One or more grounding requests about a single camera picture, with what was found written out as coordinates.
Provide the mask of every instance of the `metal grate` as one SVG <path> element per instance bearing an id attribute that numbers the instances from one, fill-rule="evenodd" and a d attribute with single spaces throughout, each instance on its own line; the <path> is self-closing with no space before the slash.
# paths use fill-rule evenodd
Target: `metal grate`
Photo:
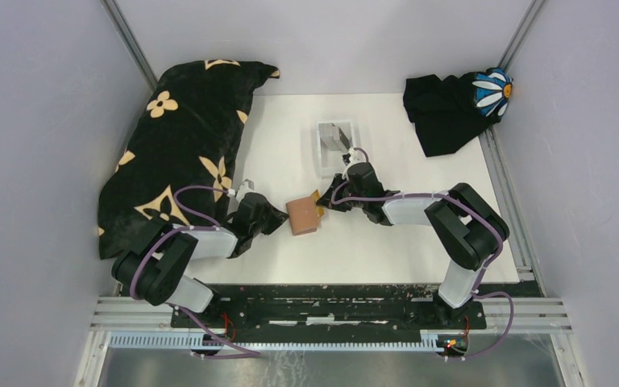
<path id="1" fill-rule="evenodd" d="M 111 348 L 142 349 L 219 349 L 220 345 L 203 343 L 202 333 L 181 332 L 113 332 Z M 435 342 L 438 335 L 422 334 L 420 343 L 238 343 L 257 351 L 390 351 L 442 352 Z"/>

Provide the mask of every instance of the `small box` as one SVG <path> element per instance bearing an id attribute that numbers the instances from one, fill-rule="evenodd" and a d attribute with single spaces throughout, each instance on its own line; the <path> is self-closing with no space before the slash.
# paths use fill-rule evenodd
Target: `small box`
<path id="1" fill-rule="evenodd" d="M 359 133 L 351 121 L 317 123 L 316 157 L 319 176 L 333 177 L 345 169 L 343 154 L 359 146 Z"/>

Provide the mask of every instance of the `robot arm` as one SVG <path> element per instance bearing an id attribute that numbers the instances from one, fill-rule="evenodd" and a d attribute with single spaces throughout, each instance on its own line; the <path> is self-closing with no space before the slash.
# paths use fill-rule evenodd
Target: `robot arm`
<path id="1" fill-rule="evenodd" d="M 252 240 L 260 232 L 269 235 L 288 218 L 263 195 L 255 192 L 250 181 L 241 185 L 236 198 L 239 208 L 230 214 L 230 222 L 213 230 L 183 230 L 160 246 L 159 252 L 148 259 L 140 274 L 135 288 L 139 298 L 154 306 L 167 302 L 195 313 L 205 310 L 214 294 L 200 281 L 183 275 L 189 262 L 201 258 L 240 256 L 250 248 Z M 129 287 L 152 246 L 174 228 L 176 226 L 160 218 L 148 222 L 132 240 L 130 248 L 114 262 L 113 277 Z"/>
<path id="2" fill-rule="evenodd" d="M 334 176 L 330 188 L 317 203 L 342 212 L 361 208 L 369 220 L 385 226 L 421 224 L 433 227 L 451 258 L 445 279 L 434 294 L 434 302 L 439 306 L 438 314 L 442 320 L 451 320 L 461 314 L 471 301 L 472 290 L 484 262 L 499 246 L 486 226 L 473 218 L 465 222 L 468 214 L 442 197 L 446 195 L 455 199 L 478 214 L 497 231 L 502 240 L 509 237 L 506 223 L 466 183 L 459 183 L 436 195 L 412 194 L 407 197 L 398 191 L 384 189 L 370 163 L 349 160 L 347 164 L 347 171 Z M 386 199 L 372 202 L 356 198 Z"/>

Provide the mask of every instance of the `orange wire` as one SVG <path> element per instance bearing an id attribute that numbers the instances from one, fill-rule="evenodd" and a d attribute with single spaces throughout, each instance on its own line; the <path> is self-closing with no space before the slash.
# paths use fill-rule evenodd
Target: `orange wire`
<path id="1" fill-rule="evenodd" d="M 229 340 L 233 343 L 234 339 L 236 338 L 236 325 L 234 325 L 234 322 L 231 321 L 228 317 L 226 317 L 226 320 L 229 322 L 229 324 L 231 324 L 231 327 L 234 329 L 234 333 L 231 335 L 231 339 Z"/>
<path id="2" fill-rule="evenodd" d="M 470 331 L 470 326 L 471 326 L 471 322 L 468 319 L 468 316 L 466 316 L 466 329 L 463 330 L 463 335 L 461 337 L 466 337 L 468 336 L 468 332 Z"/>

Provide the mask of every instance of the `white daisy petal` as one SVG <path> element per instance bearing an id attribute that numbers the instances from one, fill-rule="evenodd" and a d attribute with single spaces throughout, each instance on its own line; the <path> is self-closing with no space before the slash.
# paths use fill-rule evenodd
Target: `white daisy petal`
<path id="1" fill-rule="evenodd" d="M 492 74 L 488 75 L 488 77 L 496 78 L 496 79 L 499 79 L 501 81 L 506 82 L 506 77 L 501 75 L 500 73 L 492 73 Z"/>
<path id="2" fill-rule="evenodd" d="M 473 82 L 473 85 L 486 90 L 501 90 L 500 85 L 495 85 L 494 83 L 488 81 L 475 81 Z"/>
<path id="3" fill-rule="evenodd" d="M 497 108 L 497 105 L 493 106 L 492 109 L 490 109 L 490 111 L 485 115 L 485 117 L 489 117 L 493 111 L 495 111 L 495 109 Z"/>
<path id="4" fill-rule="evenodd" d="M 502 98 L 502 93 L 494 93 L 494 94 L 490 94 L 487 97 L 481 99 L 480 101 L 478 101 L 478 103 L 476 103 L 477 107 L 486 107 L 486 106 L 490 106 L 493 103 L 501 100 Z"/>

